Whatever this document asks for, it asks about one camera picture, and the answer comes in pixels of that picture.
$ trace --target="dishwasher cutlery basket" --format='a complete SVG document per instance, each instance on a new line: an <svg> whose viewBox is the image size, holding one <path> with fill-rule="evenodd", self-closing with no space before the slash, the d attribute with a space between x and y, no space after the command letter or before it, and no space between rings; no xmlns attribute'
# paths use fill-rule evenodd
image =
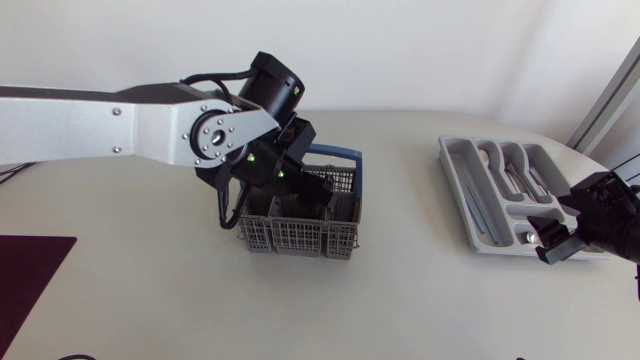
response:
<svg viewBox="0 0 640 360"><path fill-rule="evenodd" d="M252 189L242 210L239 237L252 252L349 259L358 245L362 204L362 153L313 144L308 153L354 160L355 168L309 165L303 171L333 178L337 201L331 211L314 214L301 206L296 194L271 196Z"/></svg>

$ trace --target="table surface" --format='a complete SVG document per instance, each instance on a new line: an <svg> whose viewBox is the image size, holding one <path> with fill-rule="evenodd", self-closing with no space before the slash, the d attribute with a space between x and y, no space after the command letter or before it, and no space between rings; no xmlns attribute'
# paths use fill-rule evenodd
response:
<svg viewBox="0 0 640 360"><path fill-rule="evenodd" d="M39 164L0 188L0 229L78 242L5 359L637 359L635 265L474 253L437 139L542 144L571 184L600 165L462 115L303 117L316 142L363 152L351 260L248 252L191 168Z"/></svg>

